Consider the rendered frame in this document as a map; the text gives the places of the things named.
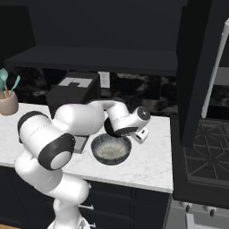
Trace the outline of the dark grey ribbed bowl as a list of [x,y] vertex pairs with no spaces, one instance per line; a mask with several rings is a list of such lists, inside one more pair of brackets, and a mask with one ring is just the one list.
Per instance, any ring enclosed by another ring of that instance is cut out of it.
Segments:
[[107,133],[98,135],[91,142],[95,159],[104,165],[119,165],[131,153],[131,141],[127,137],[113,137]]

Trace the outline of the dark base cabinet run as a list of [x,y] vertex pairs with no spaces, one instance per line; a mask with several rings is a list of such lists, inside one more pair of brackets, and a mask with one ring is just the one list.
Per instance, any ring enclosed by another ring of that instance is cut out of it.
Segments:
[[[91,229],[165,229],[172,196],[104,182],[89,183],[81,214]],[[54,200],[28,185],[14,169],[0,165],[0,223],[21,229],[47,229],[55,219]]]

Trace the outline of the dark open cabinet door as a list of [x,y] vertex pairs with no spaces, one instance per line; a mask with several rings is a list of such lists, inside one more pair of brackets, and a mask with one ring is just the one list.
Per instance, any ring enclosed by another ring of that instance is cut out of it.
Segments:
[[188,0],[177,43],[181,144],[193,144],[226,19],[229,0]]

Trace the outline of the black box appliance white panel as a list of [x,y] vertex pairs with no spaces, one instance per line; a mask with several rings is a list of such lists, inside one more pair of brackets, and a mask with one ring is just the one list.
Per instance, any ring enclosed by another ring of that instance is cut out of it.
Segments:
[[51,117],[65,104],[86,104],[100,98],[100,76],[94,72],[68,72],[47,93],[47,105]]

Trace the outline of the black stove with grates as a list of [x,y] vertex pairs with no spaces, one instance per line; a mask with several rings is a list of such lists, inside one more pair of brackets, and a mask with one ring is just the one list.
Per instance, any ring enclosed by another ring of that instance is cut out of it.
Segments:
[[[191,147],[180,142],[179,118],[170,119],[173,199],[185,211],[189,227],[229,229],[229,121],[199,121]],[[214,216],[209,210],[216,209]]]

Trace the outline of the teal spoon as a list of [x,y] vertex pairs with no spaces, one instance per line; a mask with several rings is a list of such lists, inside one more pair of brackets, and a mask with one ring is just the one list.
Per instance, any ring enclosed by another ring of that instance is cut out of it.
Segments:
[[21,77],[20,77],[20,75],[18,75],[16,80],[15,80],[15,83],[13,84],[13,87],[12,87],[10,93],[9,93],[9,97],[12,95],[13,90],[16,89],[16,87],[18,86],[20,80],[21,80]]

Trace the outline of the beige utensil pot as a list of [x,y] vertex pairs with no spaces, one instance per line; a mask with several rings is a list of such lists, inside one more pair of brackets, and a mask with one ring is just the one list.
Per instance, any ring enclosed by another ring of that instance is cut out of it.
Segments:
[[15,92],[9,98],[0,99],[0,114],[14,115],[19,109],[18,98]]

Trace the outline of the teal spatula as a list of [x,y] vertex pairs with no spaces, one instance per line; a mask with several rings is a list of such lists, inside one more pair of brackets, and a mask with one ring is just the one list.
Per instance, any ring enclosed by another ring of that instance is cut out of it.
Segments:
[[7,79],[8,79],[8,72],[5,68],[2,68],[0,70],[0,82],[2,83],[4,89],[7,89],[7,85],[6,85]]

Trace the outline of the white wall outlet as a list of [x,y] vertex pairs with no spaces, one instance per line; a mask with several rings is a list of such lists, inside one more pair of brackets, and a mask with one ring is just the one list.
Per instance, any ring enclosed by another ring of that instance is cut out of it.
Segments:
[[104,89],[110,88],[110,73],[109,72],[99,72],[100,76],[100,86]]

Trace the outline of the dark open wall cabinet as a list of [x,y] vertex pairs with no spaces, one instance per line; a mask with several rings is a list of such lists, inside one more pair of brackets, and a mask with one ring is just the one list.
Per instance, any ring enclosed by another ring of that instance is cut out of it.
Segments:
[[8,66],[174,76],[188,0],[0,0]]

